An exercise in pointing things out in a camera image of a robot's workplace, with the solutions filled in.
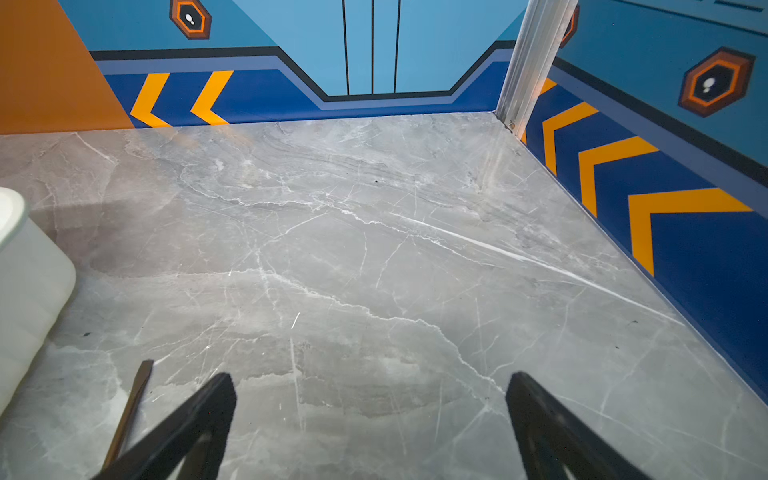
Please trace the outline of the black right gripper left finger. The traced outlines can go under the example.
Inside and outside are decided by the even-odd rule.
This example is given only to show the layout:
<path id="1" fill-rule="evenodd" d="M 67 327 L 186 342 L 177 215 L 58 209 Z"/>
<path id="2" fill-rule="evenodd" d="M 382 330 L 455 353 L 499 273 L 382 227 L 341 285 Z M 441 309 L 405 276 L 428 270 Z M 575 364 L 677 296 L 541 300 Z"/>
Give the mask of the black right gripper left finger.
<path id="1" fill-rule="evenodd" d="M 214 375 L 97 479 L 216 479 L 237 395 L 228 373 Z"/>

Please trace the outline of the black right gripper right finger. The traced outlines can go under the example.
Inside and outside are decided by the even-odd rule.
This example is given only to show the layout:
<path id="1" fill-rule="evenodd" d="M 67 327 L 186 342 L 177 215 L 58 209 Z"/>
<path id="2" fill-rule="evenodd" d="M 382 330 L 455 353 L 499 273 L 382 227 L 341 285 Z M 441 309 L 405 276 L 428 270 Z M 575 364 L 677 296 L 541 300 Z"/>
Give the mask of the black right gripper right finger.
<path id="1" fill-rule="evenodd" d="M 507 408 L 529 479 L 646 479 L 529 374 L 511 376 Z"/>

